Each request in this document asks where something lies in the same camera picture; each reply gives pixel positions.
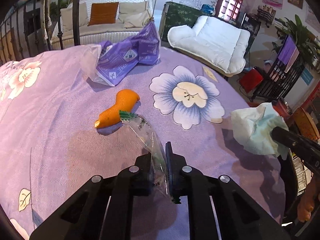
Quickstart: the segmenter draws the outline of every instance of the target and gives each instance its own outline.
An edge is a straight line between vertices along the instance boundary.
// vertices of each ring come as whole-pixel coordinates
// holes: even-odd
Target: sign
[[[307,68],[303,70],[301,77],[307,85],[310,85],[311,81],[313,80],[313,76],[311,75],[311,73]]]

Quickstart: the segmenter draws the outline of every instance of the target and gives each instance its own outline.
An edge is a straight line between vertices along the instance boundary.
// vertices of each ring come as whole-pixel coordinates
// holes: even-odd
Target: crumpled napkin
[[[289,148],[271,138],[271,131],[279,126],[287,131],[288,126],[271,103],[258,107],[238,109],[231,112],[233,137],[244,149],[256,155],[281,155],[287,158]]]

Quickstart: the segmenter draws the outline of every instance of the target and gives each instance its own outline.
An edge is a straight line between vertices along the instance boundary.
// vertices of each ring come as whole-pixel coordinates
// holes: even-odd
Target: window
[[[27,35],[30,35],[31,33],[34,33],[34,24],[33,24],[33,12],[35,14],[35,20],[36,20],[36,29],[41,29],[41,19],[40,19],[40,8],[35,9],[34,11],[26,12],[26,29],[27,29]]]
[[[223,0],[218,17],[225,21],[236,20],[243,0]]]

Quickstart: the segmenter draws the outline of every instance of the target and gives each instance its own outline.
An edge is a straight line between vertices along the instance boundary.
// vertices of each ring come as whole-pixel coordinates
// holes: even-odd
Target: black metal bed frame
[[[32,0],[33,1],[33,10],[36,9],[36,0]],[[61,31],[61,22],[60,22],[60,1],[58,0],[57,2],[57,11],[58,11],[58,38],[60,41],[60,48],[63,49],[63,42],[62,42],[62,31]],[[10,31],[12,30],[12,16],[14,14],[16,14],[16,26],[17,26],[17,37],[16,40],[18,42],[18,51],[20,53],[21,59],[25,58],[25,55],[23,53],[23,48],[21,45],[21,39],[20,39],[20,33],[19,33],[19,10],[23,9],[23,18],[25,18],[26,15],[26,8],[27,8],[27,3],[15,8],[12,13],[10,13],[10,15],[4,19],[4,21],[0,24],[0,51],[3,52],[3,56],[0,53],[0,62],[1,65],[3,65],[5,62],[7,61],[11,61],[12,60],[12,55],[10,54],[10,50],[9,50],[9,42],[8,42],[8,38],[7,38],[7,23],[9,22],[9,26],[10,26]],[[79,0],[73,0],[73,9],[72,9],[72,20],[73,20],[73,37],[74,37],[74,45],[80,45],[80,33],[79,33]],[[49,22],[49,18],[48,18],[48,0],[44,0],[44,31],[48,32],[48,22]],[[4,36],[2,36],[2,27],[4,26]],[[29,43],[29,38],[28,38],[28,33],[27,33],[27,23],[24,20],[24,40],[26,42],[27,45],[27,49],[28,49],[28,54],[31,57],[31,49],[30,49],[30,43]],[[34,27],[34,36],[35,36],[35,45],[36,45],[36,51],[37,53],[41,53],[42,51],[40,51],[39,48],[39,41],[41,39],[41,37],[38,37],[38,33],[37,33],[37,29],[36,29],[36,16],[35,14],[33,14],[33,27]],[[5,53],[5,47],[4,47],[4,42],[6,45],[6,50],[7,50],[7,56]],[[51,43],[50,43],[50,37],[48,35],[48,38],[46,40],[47,46],[48,46],[48,50],[52,50],[51,47]]]

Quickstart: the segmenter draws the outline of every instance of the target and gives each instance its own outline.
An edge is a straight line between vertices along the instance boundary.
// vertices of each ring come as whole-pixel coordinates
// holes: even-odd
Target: purple bedsheet
[[[208,76],[200,62],[161,48],[157,65],[137,65],[111,88],[92,82],[81,71],[82,64],[96,64],[98,56],[97,45],[86,45],[0,68],[0,203],[9,219],[30,235],[91,176],[115,176],[134,164],[141,154],[140,145],[131,142],[134,135],[116,130],[119,124],[99,131],[93,127],[122,89],[139,94],[133,111],[150,122],[163,145],[171,141],[174,153],[205,175],[229,175],[281,219],[285,195],[280,164],[273,156],[246,152],[235,141],[230,112],[248,106],[222,77],[213,70]],[[175,87],[176,94],[162,91],[161,82]],[[187,101],[179,101],[183,89],[189,91]],[[188,98],[194,100],[192,112],[183,108]],[[210,117],[208,107],[217,116]],[[134,200],[132,239],[188,238],[186,198],[180,205],[161,194]]]

